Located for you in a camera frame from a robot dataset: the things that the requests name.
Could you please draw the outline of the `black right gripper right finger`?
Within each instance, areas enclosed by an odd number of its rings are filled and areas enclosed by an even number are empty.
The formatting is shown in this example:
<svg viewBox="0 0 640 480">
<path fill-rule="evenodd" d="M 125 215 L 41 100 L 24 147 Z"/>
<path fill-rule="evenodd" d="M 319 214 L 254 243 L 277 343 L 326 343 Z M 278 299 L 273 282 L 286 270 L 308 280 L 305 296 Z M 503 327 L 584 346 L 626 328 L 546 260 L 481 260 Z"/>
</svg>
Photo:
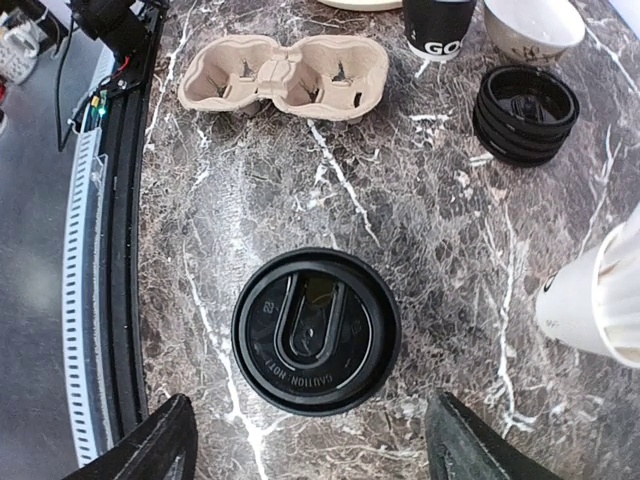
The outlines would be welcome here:
<svg viewBox="0 0 640 480">
<path fill-rule="evenodd" d="M 426 421 L 432 479 L 556 479 L 511 446 L 450 392 L 429 401 Z"/>
</svg>

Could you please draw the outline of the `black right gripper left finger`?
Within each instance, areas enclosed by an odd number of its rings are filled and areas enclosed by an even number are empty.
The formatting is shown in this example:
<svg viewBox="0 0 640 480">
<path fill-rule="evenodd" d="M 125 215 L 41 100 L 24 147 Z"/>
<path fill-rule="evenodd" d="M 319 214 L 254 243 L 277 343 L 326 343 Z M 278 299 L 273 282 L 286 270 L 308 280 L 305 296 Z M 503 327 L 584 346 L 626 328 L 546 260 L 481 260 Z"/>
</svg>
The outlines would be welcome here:
<svg viewBox="0 0 640 480">
<path fill-rule="evenodd" d="M 191 400 L 178 393 L 115 447 L 71 473 L 76 480 L 192 479 L 198 431 Z"/>
</svg>

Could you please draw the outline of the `black coffee cup lid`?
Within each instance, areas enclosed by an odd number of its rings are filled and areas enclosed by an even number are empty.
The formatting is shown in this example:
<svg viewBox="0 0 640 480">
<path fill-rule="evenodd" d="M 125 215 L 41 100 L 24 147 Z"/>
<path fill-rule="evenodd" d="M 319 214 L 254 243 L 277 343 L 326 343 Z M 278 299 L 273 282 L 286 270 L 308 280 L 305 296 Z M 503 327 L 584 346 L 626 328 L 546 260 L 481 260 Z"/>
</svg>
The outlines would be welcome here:
<svg viewBox="0 0 640 480">
<path fill-rule="evenodd" d="M 301 416 L 347 412 L 376 395 L 402 340 L 396 299 L 346 252 L 308 247 L 259 268 L 238 296 L 231 344 L 249 386 Z"/>
</svg>

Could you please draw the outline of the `stack of black lids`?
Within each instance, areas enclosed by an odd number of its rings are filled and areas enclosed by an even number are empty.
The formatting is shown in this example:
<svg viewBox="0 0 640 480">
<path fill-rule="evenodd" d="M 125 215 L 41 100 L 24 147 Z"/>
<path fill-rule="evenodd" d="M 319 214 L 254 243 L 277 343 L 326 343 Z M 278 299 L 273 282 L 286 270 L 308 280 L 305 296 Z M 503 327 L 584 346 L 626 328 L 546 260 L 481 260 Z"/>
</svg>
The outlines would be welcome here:
<svg viewBox="0 0 640 480">
<path fill-rule="evenodd" d="M 556 156 L 579 114 L 574 91 L 553 73 L 505 65 L 483 75 L 472 122 L 476 137 L 493 157 L 532 168 Z"/>
</svg>

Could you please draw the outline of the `stack of paper cups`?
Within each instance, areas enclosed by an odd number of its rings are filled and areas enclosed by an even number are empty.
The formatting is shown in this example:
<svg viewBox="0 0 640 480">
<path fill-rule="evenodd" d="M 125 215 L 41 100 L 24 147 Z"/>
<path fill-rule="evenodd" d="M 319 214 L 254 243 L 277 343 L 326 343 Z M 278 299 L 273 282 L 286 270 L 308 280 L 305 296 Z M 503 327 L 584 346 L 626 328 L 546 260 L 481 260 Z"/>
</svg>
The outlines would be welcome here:
<svg viewBox="0 0 640 480">
<path fill-rule="evenodd" d="M 404 0 L 405 35 L 410 51 L 429 61 L 454 59 L 461 50 L 476 3 L 476 0 Z"/>
</svg>

